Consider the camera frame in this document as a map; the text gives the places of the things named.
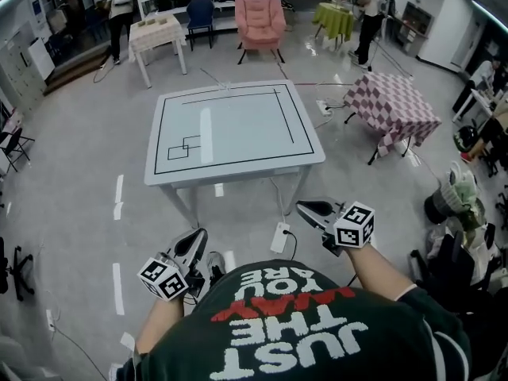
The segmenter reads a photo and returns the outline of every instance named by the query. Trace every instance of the blue chair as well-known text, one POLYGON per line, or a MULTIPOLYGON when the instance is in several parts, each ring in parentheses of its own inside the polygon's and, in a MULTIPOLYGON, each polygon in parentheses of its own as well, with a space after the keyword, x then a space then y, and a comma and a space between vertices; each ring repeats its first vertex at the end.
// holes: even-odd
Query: blue chair
POLYGON ((194 51, 194 31, 196 29, 208 29, 208 41, 212 48, 214 38, 214 2, 211 0, 191 0, 187 6, 189 15, 189 41, 190 50, 194 51))

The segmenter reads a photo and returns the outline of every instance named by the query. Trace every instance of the green t-shirt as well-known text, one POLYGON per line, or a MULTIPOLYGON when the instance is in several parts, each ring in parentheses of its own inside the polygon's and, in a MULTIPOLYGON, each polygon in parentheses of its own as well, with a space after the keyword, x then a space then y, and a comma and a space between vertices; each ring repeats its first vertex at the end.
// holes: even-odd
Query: green t-shirt
MULTIPOLYGON (((239 267, 137 365, 137 379, 467 380, 460 321, 423 290, 397 302, 294 261, 239 267)), ((118 381, 134 380, 130 360, 118 381)))

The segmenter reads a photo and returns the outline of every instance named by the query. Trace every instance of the person standing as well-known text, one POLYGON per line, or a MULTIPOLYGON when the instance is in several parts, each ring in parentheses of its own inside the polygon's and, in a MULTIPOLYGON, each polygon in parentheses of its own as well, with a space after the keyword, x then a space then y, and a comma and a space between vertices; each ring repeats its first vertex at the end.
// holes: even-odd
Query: person standing
POLYGON ((108 0, 110 7, 111 53, 115 65, 120 64, 120 36, 123 26, 127 28, 129 40, 130 26, 133 23, 134 0, 108 0))
POLYGON ((350 51, 353 63, 367 69, 368 51, 376 33, 381 29, 384 16, 379 10, 379 0, 358 0, 354 3, 365 11, 364 22, 360 33, 360 45, 356 51, 350 51))
MULTIPOLYGON (((466 100, 468 100, 469 96, 471 95, 471 90, 486 90, 492 88, 492 83, 494 82, 494 76, 495 72, 499 69, 501 66, 501 61, 497 56, 495 56, 492 61, 486 60, 484 61, 478 69, 476 69, 476 72, 473 74, 473 76, 468 80, 468 83, 466 83, 465 88, 460 93, 459 98, 453 105, 453 111, 455 113, 458 113, 459 110, 462 108, 466 100)), ((474 100, 471 100, 466 107, 466 110, 462 113, 463 117, 475 104, 474 100)))

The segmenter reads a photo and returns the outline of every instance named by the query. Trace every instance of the pink armchair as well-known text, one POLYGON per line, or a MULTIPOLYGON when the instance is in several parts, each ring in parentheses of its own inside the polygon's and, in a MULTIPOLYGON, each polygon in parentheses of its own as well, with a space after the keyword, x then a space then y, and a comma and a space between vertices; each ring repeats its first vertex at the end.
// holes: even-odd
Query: pink armchair
POLYGON ((239 65, 248 49, 270 49, 272 52, 276 49, 281 62, 285 63, 279 50, 286 29, 280 0, 235 0, 235 20, 241 40, 238 49, 244 46, 239 65))

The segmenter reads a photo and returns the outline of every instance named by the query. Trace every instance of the person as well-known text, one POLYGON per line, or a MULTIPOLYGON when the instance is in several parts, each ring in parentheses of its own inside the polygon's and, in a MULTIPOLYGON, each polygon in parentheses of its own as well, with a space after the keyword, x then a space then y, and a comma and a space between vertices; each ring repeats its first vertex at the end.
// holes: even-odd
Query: person
MULTIPOLYGON (((471 95, 471 90, 487 90, 492 89, 492 83, 494 82, 495 72, 501 66, 501 61, 498 56, 495 56, 492 61, 486 60, 484 61, 473 76, 466 83, 465 88, 460 93, 459 98, 453 105, 453 111, 458 113, 462 108, 466 100, 468 100, 471 95)), ((471 100, 465 111, 462 113, 462 117, 474 106, 475 101, 471 100)))
POLYGON ((110 7, 110 32, 111 32, 111 55, 115 65, 120 64, 120 36, 121 29, 127 28, 127 40, 129 39, 130 26, 133 23, 134 0, 115 4, 115 0, 108 0, 110 7))
POLYGON ((379 11, 379 0, 358 0, 356 5, 364 8, 365 16, 360 32, 358 49, 350 51, 349 54, 353 57, 355 65, 367 69, 368 52, 371 42, 376 33, 381 29, 384 16, 379 11))
POLYGON ((292 260, 238 267, 193 312, 157 300, 118 381, 468 379, 461 322, 367 244, 347 249, 363 289, 292 260))
POLYGON ((469 152, 460 153, 460 158, 465 163, 474 161, 493 139, 503 134, 508 129, 508 93, 502 96, 491 118, 485 123, 479 132, 479 139, 469 152))

